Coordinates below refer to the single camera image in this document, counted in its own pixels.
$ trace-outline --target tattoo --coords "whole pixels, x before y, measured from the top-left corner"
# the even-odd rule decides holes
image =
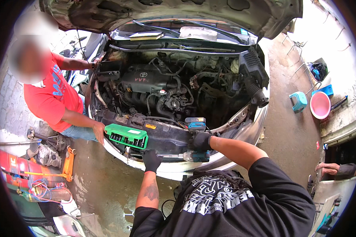
[[[156,182],[152,183],[146,188],[144,197],[146,196],[149,198],[150,201],[152,201],[155,198],[159,199],[159,192],[158,192],[158,187]]]

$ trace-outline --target silver car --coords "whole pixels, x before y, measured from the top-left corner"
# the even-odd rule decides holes
[[[182,180],[194,171],[236,164],[212,151],[209,162],[183,159],[192,136],[185,118],[206,131],[255,145],[269,103],[266,41],[296,17],[300,0],[40,0],[60,29],[103,33],[102,63],[90,78],[91,118],[145,130],[162,156],[157,175]],[[105,149],[144,169],[142,150],[110,140]]]

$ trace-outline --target wet concrete floor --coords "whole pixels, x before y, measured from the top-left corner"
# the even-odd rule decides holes
[[[258,146],[293,181],[305,187],[308,175],[314,175],[322,149],[316,149],[316,142],[320,140],[319,123],[311,115],[309,106],[298,114],[292,110],[289,94],[307,92],[311,85],[302,69],[298,75],[294,74],[301,65],[298,62],[299,54],[291,51],[286,55],[292,42],[287,39],[281,45],[283,38],[284,35],[280,34],[269,42],[270,103],[265,121],[265,138]],[[113,158],[96,142],[75,140],[73,147],[78,153],[74,159],[74,180],[69,187],[81,206],[81,216],[95,213],[81,221],[96,236],[129,236],[133,223],[131,214],[135,210],[143,171]],[[244,168],[236,169],[247,178]],[[178,182],[157,178],[157,184],[161,209],[162,202],[174,199],[172,191]],[[172,206],[173,202],[166,203],[166,215]]]

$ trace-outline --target plastic bowl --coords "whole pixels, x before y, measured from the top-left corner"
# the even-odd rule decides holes
[[[331,102],[324,92],[316,92],[310,100],[310,110],[317,119],[325,119],[331,110]]]

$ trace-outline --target open hood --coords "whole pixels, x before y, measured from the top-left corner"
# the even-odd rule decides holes
[[[302,17],[302,0],[39,0],[63,31],[108,33],[126,22],[156,16],[224,21],[268,39],[294,18]]]

